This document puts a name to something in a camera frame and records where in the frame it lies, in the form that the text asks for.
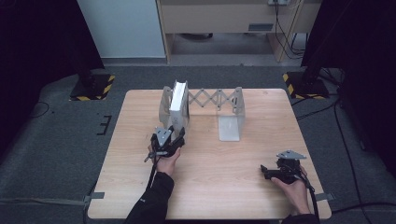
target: wall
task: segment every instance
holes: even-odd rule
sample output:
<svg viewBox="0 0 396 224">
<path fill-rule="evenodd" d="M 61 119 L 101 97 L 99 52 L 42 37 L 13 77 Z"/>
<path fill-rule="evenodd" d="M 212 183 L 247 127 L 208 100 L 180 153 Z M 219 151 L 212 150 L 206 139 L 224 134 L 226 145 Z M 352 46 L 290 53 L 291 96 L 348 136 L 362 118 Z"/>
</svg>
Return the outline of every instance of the wall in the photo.
<svg viewBox="0 0 396 224">
<path fill-rule="evenodd" d="M 78 0 L 102 58 L 165 58 L 155 0 Z"/>
</svg>

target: wooden table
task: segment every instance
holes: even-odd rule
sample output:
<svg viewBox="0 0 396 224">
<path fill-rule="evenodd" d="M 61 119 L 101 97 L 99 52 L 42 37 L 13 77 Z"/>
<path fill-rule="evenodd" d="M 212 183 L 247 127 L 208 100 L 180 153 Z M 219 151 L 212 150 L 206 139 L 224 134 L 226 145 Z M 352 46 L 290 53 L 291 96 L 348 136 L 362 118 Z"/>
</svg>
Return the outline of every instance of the wooden table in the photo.
<svg viewBox="0 0 396 224">
<path fill-rule="evenodd" d="M 92 199 L 90 218 L 126 218 L 145 191 L 151 162 L 143 160 L 154 128 L 162 125 L 158 118 L 162 94 L 162 90 L 126 93 L 94 191 L 105 196 Z M 276 154 L 287 149 L 307 157 L 301 163 L 316 194 L 323 192 L 286 92 L 243 89 L 243 95 L 246 120 L 239 142 L 220 142 L 214 105 L 191 104 L 189 134 L 173 176 L 176 184 L 168 219 L 286 217 L 288 200 L 264 179 L 260 165 L 276 169 Z M 321 218 L 331 216 L 327 201 L 318 202 L 318 208 Z"/>
</svg>

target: white book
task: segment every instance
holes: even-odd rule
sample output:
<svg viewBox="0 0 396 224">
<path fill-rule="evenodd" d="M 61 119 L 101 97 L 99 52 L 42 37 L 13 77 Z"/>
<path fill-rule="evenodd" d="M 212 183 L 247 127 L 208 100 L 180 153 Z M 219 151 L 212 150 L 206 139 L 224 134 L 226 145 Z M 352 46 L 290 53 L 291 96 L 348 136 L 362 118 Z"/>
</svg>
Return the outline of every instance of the white book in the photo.
<svg viewBox="0 0 396 224">
<path fill-rule="evenodd" d="M 175 137 L 179 136 L 180 130 L 184 127 L 187 133 L 190 121 L 189 113 L 189 88 L 186 82 L 175 81 L 171 106 L 169 108 L 171 122 L 175 130 Z"/>
</svg>

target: hazard striped base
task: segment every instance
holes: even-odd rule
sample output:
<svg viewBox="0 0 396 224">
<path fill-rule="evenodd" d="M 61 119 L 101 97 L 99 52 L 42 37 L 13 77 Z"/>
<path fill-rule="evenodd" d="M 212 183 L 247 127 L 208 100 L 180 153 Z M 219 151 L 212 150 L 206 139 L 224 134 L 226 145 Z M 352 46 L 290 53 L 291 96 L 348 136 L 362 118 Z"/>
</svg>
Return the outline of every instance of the hazard striped base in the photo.
<svg viewBox="0 0 396 224">
<path fill-rule="evenodd" d="M 81 94 L 81 95 L 73 95 L 70 96 L 70 101 L 90 101 L 90 100 L 104 100 L 107 97 L 108 92 L 111 89 L 111 85 L 113 84 L 115 76 L 108 76 L 108 80 L 106 85 L 103 87 L 101 91 L 102 94 L 100 95 L 88 95 L 88 94 Z"/>
<path fill-rule="evenodd" d="M 323 88 L 321 88 L 319 91 L 313 91 L 312 93 L 296 90 L 296 83 L 298 83 L 298 81 L 296 81 L 296 80 L 293 81 L 291 76 L 289 76 L 288 74 L 283 74 L 283 80 L 286 83 L 286 86 L 289 91 L 289 95 L 292 99 L 296 99 L 296 98 L 297 99 L 325 99 L 325 98 L 329 97 L 329 93 L 327 92 L 327 90 L 325 88 L 324 88 L 324 90 L 323 90 Z"/>
</svg>

